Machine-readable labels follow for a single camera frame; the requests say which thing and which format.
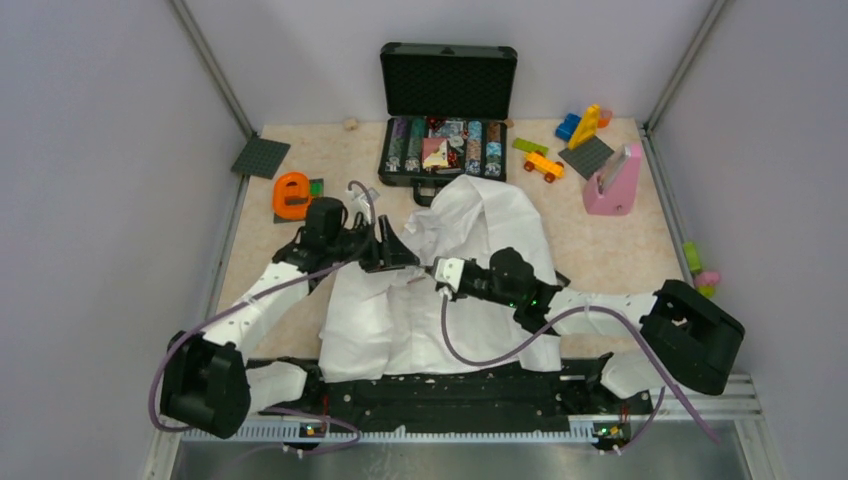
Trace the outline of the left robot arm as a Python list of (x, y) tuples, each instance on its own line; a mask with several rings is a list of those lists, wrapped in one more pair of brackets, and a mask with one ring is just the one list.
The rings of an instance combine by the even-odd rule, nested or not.
[(384, 215), (358, 212), (329, 197), (308, 207), (304, 224), (280, 248), (259, 279), (231, 307), (192, 330), (176, 334), (157, 370), (149, 407), (155, 425), (177, 421), (175, 431), (195, 428), (229, 438), (245, 419), (286, 403), (297, 413), (319, 404), (320, 386), (290, 361), (255, 368), (250, 356), (284, 314), (327, 276), (345, 266), (383, 272), (419, 265)]

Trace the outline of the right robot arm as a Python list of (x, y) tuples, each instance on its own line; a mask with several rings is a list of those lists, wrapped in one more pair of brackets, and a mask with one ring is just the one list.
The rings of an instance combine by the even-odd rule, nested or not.
[(632, 336), (642, 353), (612, 355), (586, 385), (589, 404), (600, 412), (669, 380), (700, 394), (723, 394), (745, 336), (738, 320), (681, 280), (669, 279), (653, 293), (590, 294), (537, 278), (512, 247), (493, 253), (486, 266), (438, 257), (426, 271), (451, 301), (472, 298), (507, 308), (532, 339)]

